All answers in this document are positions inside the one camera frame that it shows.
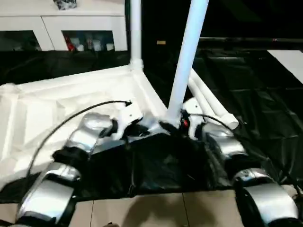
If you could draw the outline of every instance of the white pole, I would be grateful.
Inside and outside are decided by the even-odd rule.
[[[131,0],[131,68],[142,70],[141,58],[141,0]]]
[[[204,98],[207,100],[208,104],[212,108],[214,114],[217,115],[225,124],[231,127],[231,129],[235,129],[239,125],[237,118],[235,118],[233,114],[229,113],[225,109],[225,107],[220,103],[217,97],[214,96],[212,91],[208,88],[208,86],[203,82],[203,80],[193,69],[191,70],[189,81],[192,81],[195,84],[194,86],[197,87],[203,94]]]
[[[178,119],[187,88],[188,77],[196,54],[208,0],[192,0],[183,36],[174,85],[172,87],[168,118]]]

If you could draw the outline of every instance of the white frame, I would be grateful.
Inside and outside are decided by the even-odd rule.
[[[41,17],[0,17],[0,31],[33,31],[42,51],[53,50],[53,44]]]
[[[55,50],[67,51],[62,31],[112,31],[116,51],[127,50],[125,17],[45,16],[42,17]]]

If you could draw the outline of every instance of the red object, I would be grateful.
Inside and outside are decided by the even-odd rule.
[[[71,39],[67,36],[64,37],[67,48],[69,51],[74,51],[75,50],[75,46],[71,43]]]

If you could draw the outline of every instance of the white cabinet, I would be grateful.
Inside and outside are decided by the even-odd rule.
[[[30,50],[54,49],[41,17],[0,17],[0,51],[26,46]]]
[[[0,0],[0,51],[1,44],[23,46],[24,37],[43,51],[127,50],[124,3],[77,0],[76,8],[59,10],[53,0]]]
[[[68,50],[70,39],[85,50],[89,45],[89,49],[97,46],[99,50],[108,50],[112,44],[116,51],[127,50],[123,16],[48,16],[42,19],[55,50]]]

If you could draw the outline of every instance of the white foam board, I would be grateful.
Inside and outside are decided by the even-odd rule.
[[[32,154],[48,132],[71,114],[110,100],[131,100],[143,113],[163,117],[166,107],[143,72],[128,66],[81,73],[56,79],[0,87],[0,189],[25,176]],[[96,107],[92,112],[117,115],[124,104]],[[41,171],[77,128],[84,113],[61,129],[45,144],[33,173]],[[101,141],[98,152],[120,145]]]

